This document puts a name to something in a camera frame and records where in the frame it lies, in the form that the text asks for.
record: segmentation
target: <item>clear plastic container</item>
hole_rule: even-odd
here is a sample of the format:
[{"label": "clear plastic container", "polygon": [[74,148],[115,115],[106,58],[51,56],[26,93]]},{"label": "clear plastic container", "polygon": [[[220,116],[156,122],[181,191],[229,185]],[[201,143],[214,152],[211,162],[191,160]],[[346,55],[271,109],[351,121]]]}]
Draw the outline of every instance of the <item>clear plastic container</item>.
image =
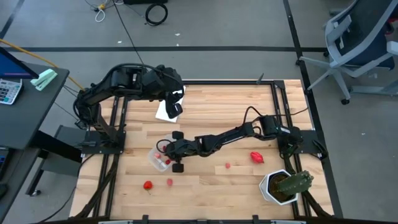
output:
[{"label": "clear plastic container", "polygon": [[[168,139],[170,141],[175,141],[175,139],[173,139],[171,134],[166,135],[166,137],[164,139]],[[161,141],[159,143],[159,149],[163,150],[163,147],[168,145],[169,142],[168,141]],[[148,160],[149,162],[159,171],[164,172],[166,171],[172,164],[173,161],[170,161],[169,164],[166,164],[166,160],[168,160],[169,158],[167,156],[165,156],[164,154],[160,153],[157,149],[156,146],[153,147],[149,153],[148,153]]]}]

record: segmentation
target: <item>monitor screen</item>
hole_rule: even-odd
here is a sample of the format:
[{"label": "monitor screen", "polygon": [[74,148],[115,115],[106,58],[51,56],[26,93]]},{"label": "monitor screen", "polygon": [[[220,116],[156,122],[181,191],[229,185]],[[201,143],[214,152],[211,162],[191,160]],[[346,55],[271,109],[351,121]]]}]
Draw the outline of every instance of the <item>monitor screen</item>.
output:
[{"label": "monitor screen", "polygon": [[0,47],[0,78],[38,78],[30,68]]}]

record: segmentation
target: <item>calculator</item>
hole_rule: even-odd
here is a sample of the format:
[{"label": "calculator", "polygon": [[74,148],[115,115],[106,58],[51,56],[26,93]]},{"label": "calculator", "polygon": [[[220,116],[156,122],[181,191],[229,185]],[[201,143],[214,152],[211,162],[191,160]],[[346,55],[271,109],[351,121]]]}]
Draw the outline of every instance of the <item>calculator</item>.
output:
[{"label": "calculator", "polygon": [[15,102],[18,93],[22,89],[22,79],[12,82],[0,78],[0,103],[11,105]]}]

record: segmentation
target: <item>white pot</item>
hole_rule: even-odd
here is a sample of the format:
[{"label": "white pot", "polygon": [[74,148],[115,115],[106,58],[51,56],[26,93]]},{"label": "white pot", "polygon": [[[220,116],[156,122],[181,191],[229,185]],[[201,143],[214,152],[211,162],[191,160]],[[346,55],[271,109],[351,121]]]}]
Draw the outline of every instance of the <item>white pot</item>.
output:
[{"label": "white pot", "polygon": [[279,202],[278,200],[276,200],[276,199],[271,195],[271,193],[269,193],[269,191],[268,191],[269,177],[272,176],[273,174],[276,174],[276,173],[279,173],[279,172],[284,172],[286,175],[291,176],[291,175],[290,175],[288,172],[286,172],[286,170],[284,170],[284,169],[281,169],[281,170],[272,172],[272,173],[270,173],[270,174],[267,174],[267,175],[263,178],[263,180],[260,182],[260,184],[259,184],[259,186],[260,186],[260,191],[261,191],[261,193],[262,193],[262,196],[263,196],[264,199],[266,199],[267,201],[269,201],[269,202],[275,202],[275,203],[277,203],[278,205],[286,205],[286,204],[288,204],[288,203],[292,203],[292,202],[297,201],[297,199],[298,199],[298,197],[299,197],[299,194],[295,194],[294,198],[292,198],[291,200],[288,200],[288,201],[286,201],[286,202],[282,202],[282,203],[281,203],[281,202]]}]

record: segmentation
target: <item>potted cactus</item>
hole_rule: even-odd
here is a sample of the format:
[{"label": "potted cactus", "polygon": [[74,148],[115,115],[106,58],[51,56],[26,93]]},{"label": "potted cactus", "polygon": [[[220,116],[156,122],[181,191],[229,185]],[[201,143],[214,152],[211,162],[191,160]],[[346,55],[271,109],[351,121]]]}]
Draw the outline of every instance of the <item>potted cactus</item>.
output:
[{"label": "potted cactus", "polygon": [[266,175],[259,186],[267,201],[286,205],[296,201],[298,193],[308,190],[312,180],[313,176],[306,170],[290,175],[282,169]]}]

